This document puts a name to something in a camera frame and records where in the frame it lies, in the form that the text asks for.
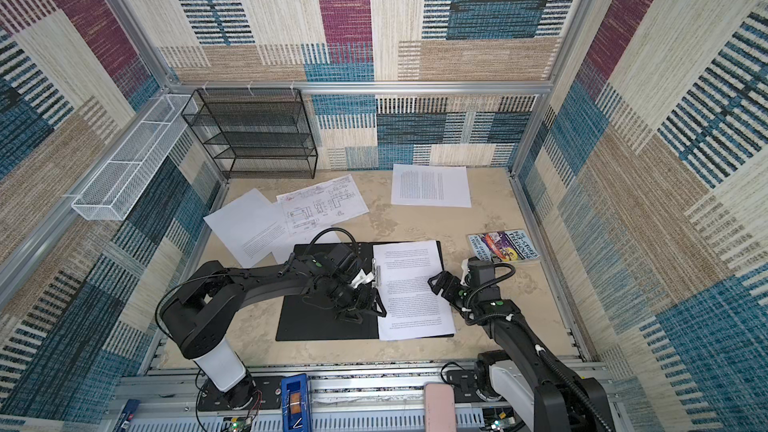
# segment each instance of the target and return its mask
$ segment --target white mesh basket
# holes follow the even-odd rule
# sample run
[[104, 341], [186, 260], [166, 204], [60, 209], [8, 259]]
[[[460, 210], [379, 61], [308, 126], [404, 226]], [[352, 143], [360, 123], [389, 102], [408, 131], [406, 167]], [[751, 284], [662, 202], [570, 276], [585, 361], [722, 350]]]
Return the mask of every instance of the white mesh basket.
[[189, 96], [166, 94], [91, 179], [72, 208], [86, 220], [125, 220], [187, 124]]

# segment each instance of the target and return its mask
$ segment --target patchwork carpet wall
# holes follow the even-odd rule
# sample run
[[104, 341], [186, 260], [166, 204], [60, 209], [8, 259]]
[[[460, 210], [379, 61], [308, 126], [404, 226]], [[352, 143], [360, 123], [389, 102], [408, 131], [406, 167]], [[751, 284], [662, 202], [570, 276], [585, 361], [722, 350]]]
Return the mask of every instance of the patchwork carpet wall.
[[542, 80], [574, 0], [128, 0], [182, 81]]
[[319, 169], [510, 166], [536, 96], [304, 96]]
[[768, 430], [768, 0], [597, 0], [520, 178], [636, 430]]
[[95, 430], [219, 191], [186, 131], [123, 222], [78, 219], [0, 314], [0, 430]]
[[0, 262], [157, 90], [104, 0], [0, 0]]

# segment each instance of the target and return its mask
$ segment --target table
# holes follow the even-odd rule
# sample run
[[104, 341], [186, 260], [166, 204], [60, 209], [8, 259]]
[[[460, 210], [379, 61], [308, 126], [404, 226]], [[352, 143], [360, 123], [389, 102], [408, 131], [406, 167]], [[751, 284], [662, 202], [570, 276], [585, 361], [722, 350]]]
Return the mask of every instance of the table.
[[[446, 270], [461, 273], [462, 260], [472, 252], [467, 235], [494, 230], [526, 229], [504, 168], [468, 169], [472, 208], [393, 206], [390, 204], [391, 171], [320, 171], [314, 179], [234, 179], [225, 203], [252, 188], [269, 200], [275, 196], [318, 182], [352, 174], [370, 213], [338, 226], [348, 229], [360, 242], [406, 242], [439, 240]], [[225, 267], [239, 267], [232, 254], [211, 234], [200, 264], [217, 260]], [[275, 264], [268, 255], [257, 266]], [[538, 261], [521, 264], [515, 276], [500, 284], [502, 296], [511, 298], [523, 311], [536, 334], [556, 355], [578, 355], [552, 297]], [[408, 341], [306, 341], [275, 342], [283, 299], [252, 304], [235, 315], [226, 338], [248, 365], [331, 364], [394, 360], [446, 360], [474, 358], [500, 347], [477, 325], [467, 326], [454, 312], [456, 335]], [[176, 344], [168, 343], [161, 368], [195, 368], [181, 356]]]

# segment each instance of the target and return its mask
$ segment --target pink case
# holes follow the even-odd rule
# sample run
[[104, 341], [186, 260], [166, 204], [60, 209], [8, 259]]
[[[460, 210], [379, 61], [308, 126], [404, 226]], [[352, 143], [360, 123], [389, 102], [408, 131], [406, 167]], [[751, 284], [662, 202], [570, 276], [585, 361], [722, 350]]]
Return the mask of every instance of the pink case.
[[453, 387], [447, 384], [424, 386], [425, 432], [456, 432]]

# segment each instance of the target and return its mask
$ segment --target sheet of paper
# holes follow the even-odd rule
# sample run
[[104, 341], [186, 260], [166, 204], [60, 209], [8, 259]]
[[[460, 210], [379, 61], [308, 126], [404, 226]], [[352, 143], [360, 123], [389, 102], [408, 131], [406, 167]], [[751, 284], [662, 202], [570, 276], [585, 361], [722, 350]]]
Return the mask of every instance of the sheet of paper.
[[277, 197], [283, 207], [288, 232], [319, 231], [322, 228], [368, 213], [352, 176], [334, 178]]
[[427, 279], [442, 270], [437, 242], [403, 242], [373, 246], [379, 293], [387, 316], [379, 317], [379, 339], [455, 334], [451, 306], [435, 295]]
[[[293, 252], [294, 245], [309, 244], [318, 232], [320, 232], [320, 230], [296, 235], [287, 235], [281, 238], [279, 241], [275, 241], [275, 243], [272, 245], [272, 255], [275, 256], [275, 260], [278, 264], [282, 264], [288, 260], [288, 257]], [[318, 238], [316, 244], [338, 244], [339, 242], [341, 242], [339, 235], [337, 235], [335, 232], [328, 232], [327, 234], [323, 234], [323, 236]]]
[[270, 204], [256, 189], [206, 216], [205, 221], [244, 268], [253, 267], [272, 252], [274, 243], [288, 236], [280, 204]]
[[396, 206], [472, 207], [466, 167], [392, 167], [392, 204]]

